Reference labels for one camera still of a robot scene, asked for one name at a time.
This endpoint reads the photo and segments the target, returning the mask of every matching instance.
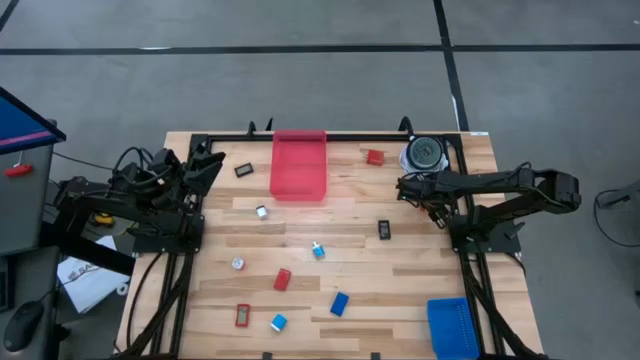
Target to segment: gray floor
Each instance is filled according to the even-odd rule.
[[[5,5],[8,0],[0,0]],[[452,43],[640,43],[637,1],[444,1]],[[21,0],[0,47],[82,48],[439,43],[431,1]],[[596,192],[640,178],[640,52],[456,54],[472,130],[489,131],[498,165],[530,160],[581,180],[584,204],[536,215],[522,231],[528,284],[547,354],[634,359],[640,353],[636,249],[592,222]],[[68,134],[56,150],[112,164],[123,148],[158,148],[168,130],[455,130],[440,53],[0,56],[0,85]],[[104,171],[54,159],[52,178]],[[603,212],[617,239],[640,243],[637,209]],[[61,318],[76,330],[61,358],[105,356],[123,299]]]

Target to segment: black floor line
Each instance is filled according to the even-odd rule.
[[[456,111],[458,130],[469,131],[469,121],[467,120],[467,112],[464,109],[464,101],[462,100],[462,89],[460,88],[460,79],[458,79],[456,60],[451,51],[451,39],[449,38],[449,28],[447,27],[447,18],[444,14],[442,0],[433,0],[433,6],[438,20],[438,30],[440,31],[440,39],[442,40],[442,51],[444,53],[444,63],[447,67],[451,96],[453,96],[454,99],[453,106]]]
[[[18,6],[19,1],[20,0],[11,0],[9,5],[7,5],[7,8],[2,13],[2,16],[0,16],[0,32],[2,32],[7,21],[9,21],[9,18],[11,17],[11,14],[13,14],[13,10]]]
[[[640,51],[640,44],[453,45],[453,52]]]
[[[215,55],[215,54],[307,54],[307,53],[394,53],[442,51],[441,45],[427,44],[345,44],[345,45],[275,45],[210,46],[153,48],[11,48],[0,55]]]

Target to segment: blue plastic bin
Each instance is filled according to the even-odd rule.
[[[478,358],[478,342],[466,298],[429,300],[427,317],[438,359]]]

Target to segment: blue block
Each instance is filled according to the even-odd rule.
[[[315,241],[313,242],[313,255],[315,255],[315,257],[317,258],[324,257],[324,248],[322,247],[322,245],[319,245]]]
[[[280,314],[276,315],[276,317],[273,318],[273,321],[271,321],[271,327],[275,331],[282,331],[285,325],[287,325],[287,318]]]
[[[338,316],[342,316],[344,312],[345,306],[347,306],[347,302],[349,302],[349,296],[339,292],[336,295],[336,299],[333,300],[333,305],[331,306],[331,313],[336,314]]]

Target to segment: wooden tabletop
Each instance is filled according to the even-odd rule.
[[[170,132],[165,146],[185,160],[192,133]],[[470,173],[497,171],[486,134],[462,133]],[[180,358],[259,358],[265,351],[283,358],[435,358],[426,302],[464,297],[458,256],[446,232],[428,216],[396,200],[403,174],[402,142],[328,142],[328,188],[322,204],[276,202],[269,194],[271,142],[217,142],[227,154],[203,214],[206,231],[195,257]],[[367,165],[369,149],[385,152],[382,167]],[[251,162],[254,174],[236,178],[234,167]],[[476,196],[493,205],[503,195]],[[256,207],[264,205],[267,220]],[[378,220],[389,220],[392,239],[378,238]],[[322,244],[316,260],[311,246]],[[140,332],[158,305],[166,255],[144,284],[133,329]],[[242,271],[231,261],[241,257]],[[135,266],[118,346],[124,349],[129,308],[153,254]],[[502,254],[488,254],[498,309],[527,346],[542,346],[522,270]],[[273,289],[278,269],[292,272],[287,291]],[[340,291],[350,296],[341,318],[329,308]],[[251,305],[247,328],[235,326],[236,305]],[[280,333],[270,327],[276,314],[288,319]],[[481,310],[487,351],[493,349]],[[167,317],[162,349],[167,350],[173,314]]]

